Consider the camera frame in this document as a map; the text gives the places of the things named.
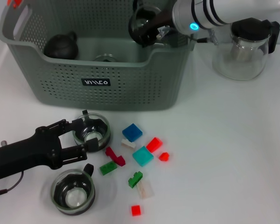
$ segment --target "small orange block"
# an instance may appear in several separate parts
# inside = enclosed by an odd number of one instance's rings
[[[169,153],[162,153],[162,155],[160,155],[159,159],[161,161],[167,162],[169,160],[169,157],[170,157]]]
[[[139,205],[135,205],[131,207],[132,209],[132,216],[140,216],[141,215],[141,209]]]
[[[159,147],[163,145],[163,142],[159,140],[158,138],[152,139],[152,141],[146,146],[149,152],[153,153],[155,150],[157,150]]]

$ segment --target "cyan block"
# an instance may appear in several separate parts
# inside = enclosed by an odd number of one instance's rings
[[[122,133],[130,142],[136,141],[143,134],[135,124],[131,124]]]
[[[133,158],[137,161],[140,166],[145,166],[151,160],[154,159],[154,156],[143,146],[141,149],[133,153]]]

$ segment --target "glass bowl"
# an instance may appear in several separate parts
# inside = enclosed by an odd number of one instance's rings
[[[90,139],[97,138],[99,150],[105,148],[111,137],[108,120],[98,113],[86,113],[78,119],[83,120],[84,127],[79,131],[73,131],[76,144],[82,145]]]
[[[92,206],[95,188],[88,173],[80,169],[70,169],[55,179],[50,195],[51,201],[60,212],[76,216]]]

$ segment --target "basket label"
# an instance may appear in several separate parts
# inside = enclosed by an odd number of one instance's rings
[[[111,86],[108,78],[81,78],[85,86]]]

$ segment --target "teapot lid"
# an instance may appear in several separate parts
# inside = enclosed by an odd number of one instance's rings
[[[249,41],[263,41],[271,35],[271,23],[254,18],[240,20],[231,25],[231,32],[236,37]]]

